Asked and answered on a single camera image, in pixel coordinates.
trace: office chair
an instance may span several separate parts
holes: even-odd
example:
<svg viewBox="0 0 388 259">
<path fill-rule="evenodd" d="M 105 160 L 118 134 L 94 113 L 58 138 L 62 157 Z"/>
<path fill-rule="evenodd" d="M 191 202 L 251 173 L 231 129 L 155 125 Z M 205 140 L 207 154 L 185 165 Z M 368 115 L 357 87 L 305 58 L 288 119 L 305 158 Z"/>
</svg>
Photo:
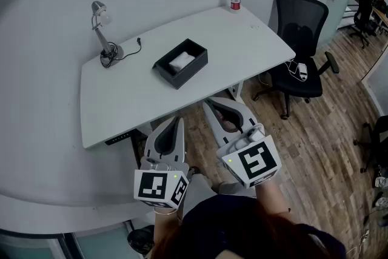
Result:
<svg viewBox="0 0 388 259">
<path fill-rule="evenodd" d="M 371 13 L 372 13 L 372 0 L 359 0 L 358 10 L 354 15 L 354 24 L 358 29 L 351 26 L 351 28 L 355 32 L 351 33 L 349 36 L 353 37 L 353 35 L 356 35 L 357 37 L 360 37 L 361 42 L 363 43 L 362 49 L 365 48 L 364 41 L 366 42 L 366 45 L 369 45 L 369 41 L 365 38 L 363 33 L 376 36 L 369 22 Z"/>
<path fill-rule="evenodd" d="M 260 95 L 279 90 L 284 93 L 286 114 L 289 117 L 290 95 L 304 97 L 307 103 L 311 97 L 322 95 L 322 84 L 319 76 L 329 67 L 338 73 L 338 65 L 331 53 L 325 52 L 327 62 L 318 70 L 312 59 L 323 24 L 329 14 L 325 4 L 317 0 L 276 0 L 278 9 L 278 36 L 295 52 L 294 61 L 307 67 L 307 79 L 300 81 L 291 75 L 286 63 L 269 70 L 272 86 L 258 92 L 253 98 L 257 101 Z"/>
<path fill-rule="evenodd" d="M 369 123 L 364 123 L 363 127 L 367 127 L 369 130 L 370 143 L 362 143 L 358 140 L 353 141 L 355 146 L 359 145 L 370 149 L 365 168 L 361 168 L 360 172 L 365 173 L 370 162 L 374 158 L 376 159 L 378 165 L 388 168 L 388 137 L 385 139 L 380 138 L 380 134 L 388 134 L 388 116 L 379 117 L 374 130 L 372 130 Z"/>
</svg>

